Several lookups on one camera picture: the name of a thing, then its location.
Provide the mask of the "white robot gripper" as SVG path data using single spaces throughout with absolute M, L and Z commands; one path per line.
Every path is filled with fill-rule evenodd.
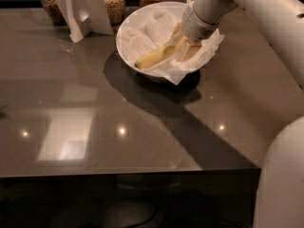
M 210 25 L 203 22 L 194 10 L 194 3 L 190 2 L 184 10 L 181 23 L 178 22 L 175 25 L 168 40 L 168 45 L 171 47 L 178 44 L 176 60 L 184 62 L 191 59 L 201 48 L 199 41 L 209 39 L 218 27 L 218 25 Z

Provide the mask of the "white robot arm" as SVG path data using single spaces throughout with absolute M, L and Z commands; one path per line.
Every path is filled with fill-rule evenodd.
M 298 0 L 194 0 L 170 38 L 211 37 L 225 14 L 244 9 L 299 86 L 304 85 L 304 5 Z M 253 228 L 304 228 L 304 118 L 289 123 L 269 147 L 259 177 Z

